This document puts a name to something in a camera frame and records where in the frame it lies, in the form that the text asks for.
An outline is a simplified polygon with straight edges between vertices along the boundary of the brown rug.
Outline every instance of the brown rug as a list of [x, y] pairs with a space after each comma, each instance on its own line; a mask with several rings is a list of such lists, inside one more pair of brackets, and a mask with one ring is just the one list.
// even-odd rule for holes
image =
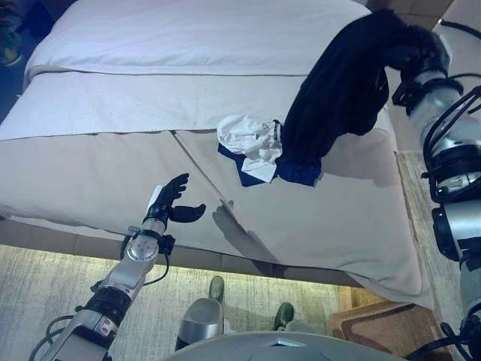
[[[432, 311], [413, 304], [380, 302], [331, 316], [332, 335], [396, 356], [405, 357], [428, 342], [444, 337]], [[440, 348], [424, 361], [452, 361]]]

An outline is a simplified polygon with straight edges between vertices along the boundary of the beige blanket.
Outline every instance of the beige blanket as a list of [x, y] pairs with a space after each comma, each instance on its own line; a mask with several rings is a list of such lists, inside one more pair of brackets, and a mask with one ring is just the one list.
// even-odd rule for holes
[[340, 269], [388, 299], [432, 307], [386, 132], [340, 137], [313, 188], [281, 179], [244, 188], [216, 149], [215, 133], [188, 131], [1, 141], [0, 214], [123, 233], [157, 184], [187, 171], [177, 204], [207, 211], [169, 223], [178, 244]]

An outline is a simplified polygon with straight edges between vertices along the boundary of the clothing pile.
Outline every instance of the clothing pile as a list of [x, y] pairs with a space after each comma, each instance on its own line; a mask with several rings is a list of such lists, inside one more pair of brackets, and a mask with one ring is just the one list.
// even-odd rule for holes
[[313, 186], [320, 175], [320, 161], [290, 162], [280, 142], [278, 120], [260, 120], [247, 114], [225, 117], [217, 127], [219, 153], [233, 159], [243, 186], [269, 183], [279, 176], [285, 181]]
[[242, 185], [279, 175], [313, 186], [337, 137], [374, 127], [389, 96], [385, 53], [407, 30], [388, 10], [344, 27], [302, 83], [283, 128], [276, 120], [226, 117], [218, 128], [219, 152], [235, 160]]

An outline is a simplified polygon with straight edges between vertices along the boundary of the bed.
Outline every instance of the bed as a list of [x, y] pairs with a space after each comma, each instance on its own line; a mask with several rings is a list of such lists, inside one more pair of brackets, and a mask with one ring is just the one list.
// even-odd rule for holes
[[75, 2], [0, 126], [0, 214], [119, 239], [155, 186], [187, 171], [182, 203], [207, 210], [169, 223], [177, 246], [338, 270], [432, 308], [386, 109], [368, 134], [336, 140], [314, 187], [242, 187], [217, 153], [223, 117], [282, 122], [330, 40], [365, 14], [349, 0]]

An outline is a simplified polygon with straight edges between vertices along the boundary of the person's foot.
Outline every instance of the person's foot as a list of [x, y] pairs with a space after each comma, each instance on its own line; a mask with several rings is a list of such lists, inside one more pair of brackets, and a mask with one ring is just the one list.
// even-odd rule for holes
[[286, 328], [287, 323], [294, 319], [294, 306], [288, 302], [284, 302], [277, 310], [276, 318], [274, 320], [274, 331], [280, 327]]
[[224, 300], [224, 279], [220, 276], [212, 278], [209, 287], [209, 298], [216, 299], [222, 304]]

